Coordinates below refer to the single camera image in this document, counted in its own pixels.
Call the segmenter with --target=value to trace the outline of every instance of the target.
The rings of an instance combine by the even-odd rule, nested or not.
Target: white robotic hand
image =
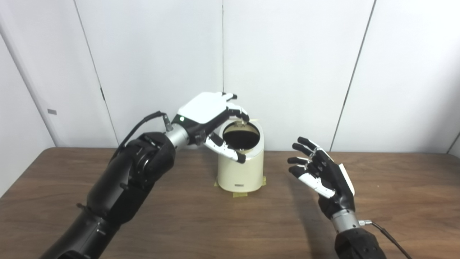
[[[314,142],[299,137],[293,149],[309,158],[291,157],[289,168],[295,177],[319,193],[319,206],[326,217],[331,218],[342,210],[355,211],[355,188],[343,164],[334,160]]]
[[[244,154],[237,152],[221,137],[214,134],[214,130],[231,116],[238,117],[244,122],[249,121],[249,116],[243,108],[228,102],[236,98],[235,94],[201,93],[179,108],[177,115],[172,120],[172,127],[179,125],[186,131],[188,145],[204,143],[214,152],[244,163],[246,161]]]

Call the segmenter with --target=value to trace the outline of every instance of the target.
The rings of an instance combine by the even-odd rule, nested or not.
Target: robotic arm
[[[292,157],[297,164],[289,171],[319,194],[318,204],[337,232],[335,251],[340,259],[386,259],[374,235],[367,232],[355,216],[355,189],[343,164],[334,160],[317,144],[299,137],[293,149],[310,158]]]
[[[246,156],[213,131],[231,116],[249,121],[246,111],[229,103],[234,94],[201,93],[181,107],[172,123],[166,114],[145,117],[122,141],[107,169],[88,194],[86,206],[70,228],[40,259],[98,259],[120,226],[130,221],[155,182],[174,166],[176,151],[201,145],[239,163]],[[128,142],[137,128],[163,117],[167,131],[143,133]]]

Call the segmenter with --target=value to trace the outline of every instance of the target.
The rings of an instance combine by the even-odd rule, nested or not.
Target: panel seam
[[[85,37],[86,46],[88,47],[88,52],[89,52],[89,55],[91,57],[92,66],[94,68],[94,72],[96,73],[96,78],[98,79],[99,89],[101,90],[102,99],[104,100],[104,104],[105,104],[105,109],[107,110],[107,114],[109,115],[110,125],[112,126],[112,130],[114,132],[115,140],[117,142],[117,145],[119,145],[120,142],[118,141],[118,137],[116,135],[115,126],[114,126],[114,123],[113,123],[113,120],[112,120],[112,116],[110,115],[109,106],[107,105],[107,100],[105,99],[105,96],[104,96],[104,91],[102,89],[101,80],[99,79],[98,70],[96,69],[96,64],[94,63],[94,58],[92,56],[91,48],[89,47],[89,42],[88,42],[88,38],[86,36],[85,27],[83,26],[83,22],[81,21],[80,11],[78,10],[77,2],[75,0],[73,0],[73,1],[74,1],[74,5],[75,5],[75,10],[77,11],[78,20],[80,22],[81,30],[83,31],[83,35]]]
[[[457,137],[454,139],[454,142],[452,142],[452,145],[450,145],[449,149],[447,150],[446,154],[449,154],[450,150],[454,147],[455,143],[458,141],[460,137],[460,132],[457,134]]]
[[[222,92],[224,90],[224,0],[222,0]]]
[[[332,137],[331,147],[329,148],[330,152],[332,151],[332,147],[334,145],[335,137],[337,136],[337,131],[339,130],[340,120],[342,119],[342,115],[343,115],[343,112],[344,112],[344,109],[345,109],[345,104],[346,104],[346,101],[348,99],[348,94],[350,93],[351,84],[353,83],[353,78],[355,76],[356,67],[358,66],[359,58],[361,56],[362,47],[364,45],[364,41],[366,40],[366,35],[368,33],[369,25],[371,23],[372,14],[374,13],[374,8],[375,8],[376,3],[377,3],[377,0],[374,0],[374,3],[372,4],[371,13],[369,14],[368,23],[366,24],[366,29],[364,31],[364,35],[362,36],[361,45],[359,47],[358,56],[356,57],[355,66],[353,67],[353,72],[351,73],[350,82],[348,83],[348,89],[347,89],[346,94],[345,94],[345,99],[344,99],[344,103],[342,105],[342,110],[340,111],[339,120],[337,121],[337,126],[335,127],[334,136]]]

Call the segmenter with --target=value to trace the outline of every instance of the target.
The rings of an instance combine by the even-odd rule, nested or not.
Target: black robotic arm
[[[115,151],[89,192],[86,206],[79,205],[80,215],[40,259],[99,258],[120,226],[137,213],[155,182],[174,166],[176,152],[187,145],[204,143],[244,163],[244,155],[213,134],[230,116],[249,121],[242,108],[227,102],[231,99],[236,95],[201,93],[179,109],[172,123],[161,112],[144,118]],[[128,142],[141,124],[156,117],[163,117],[167,132],[143,133]]]

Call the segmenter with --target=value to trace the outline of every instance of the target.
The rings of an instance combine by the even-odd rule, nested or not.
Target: cable connector
[[[372,225],[372,220],[358,220],[360,226]]]
[[[171,121],[166,113],[163,114],[163,122],[165,123],[166,132],[173,130],[173,126],[171,125]]]

